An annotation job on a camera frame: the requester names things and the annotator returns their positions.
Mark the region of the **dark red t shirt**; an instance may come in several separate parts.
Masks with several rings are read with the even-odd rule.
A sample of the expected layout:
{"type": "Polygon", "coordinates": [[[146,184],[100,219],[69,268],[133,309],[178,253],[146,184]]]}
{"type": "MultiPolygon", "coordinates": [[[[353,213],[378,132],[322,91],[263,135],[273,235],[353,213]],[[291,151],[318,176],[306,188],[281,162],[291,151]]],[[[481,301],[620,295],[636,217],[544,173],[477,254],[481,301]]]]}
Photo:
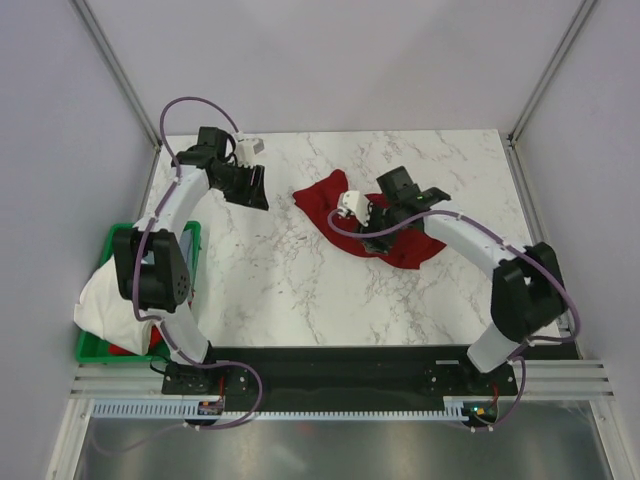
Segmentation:
{"type": "Polygon", "coordinates": [[[393,267],[405,270],[419,270],[423,262],[446,248],[444,243],[420,231],[407,229],[397,234],[397,242],[388,254],[367,252],[359,240],[335,232],[328,224],[329,214],[336,208],[340,195],[348,187],[345,172],[336,169],[323,180],[292,194],[295,205],[333,246],[353,256],[379,258],[393,267]]]}

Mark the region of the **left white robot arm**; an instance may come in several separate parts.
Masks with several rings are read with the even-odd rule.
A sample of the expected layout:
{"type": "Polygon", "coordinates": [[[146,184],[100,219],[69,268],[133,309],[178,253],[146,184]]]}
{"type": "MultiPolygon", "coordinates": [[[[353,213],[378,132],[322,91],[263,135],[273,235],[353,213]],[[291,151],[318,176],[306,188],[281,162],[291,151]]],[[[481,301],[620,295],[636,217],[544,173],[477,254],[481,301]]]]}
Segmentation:
{"type": "Polygon", "coordinates": [[[216,127],[199,129],[196,143],[172,157],[171,177],[154,210],[113,236],[119,293],[139,322],[152,322],[175,363],[188,365],[185,382],[208,393],[219,382],[209,363],[211,345],[194,320],[187,261],[179,239],[200,200],[211,190],[226,202],[267,211],[265,167],[254,162],[264,142],[216,127]]]}

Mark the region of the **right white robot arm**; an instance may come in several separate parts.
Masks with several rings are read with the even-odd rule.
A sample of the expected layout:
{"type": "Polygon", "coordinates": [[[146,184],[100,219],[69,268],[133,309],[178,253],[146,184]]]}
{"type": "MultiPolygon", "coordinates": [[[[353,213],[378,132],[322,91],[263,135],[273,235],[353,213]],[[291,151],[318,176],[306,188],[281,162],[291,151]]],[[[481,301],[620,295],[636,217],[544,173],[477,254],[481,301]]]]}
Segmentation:
{"type": "Polygon", "coordinates": [[[474,264],[491,281],[491,324],[469,346],[468,362],[458,368],[467,392],[483,392],[494,369],[568,309],[554,250],[546,243],[511,245],[488,227],[464,215],[437,187],[422,190],[398,167],[377,179],[387,206],[348,191],[338,210],[358,222],[356,236],[373,253],[387,254],[399,235],[411,230],[444,243],[474,264]]]}

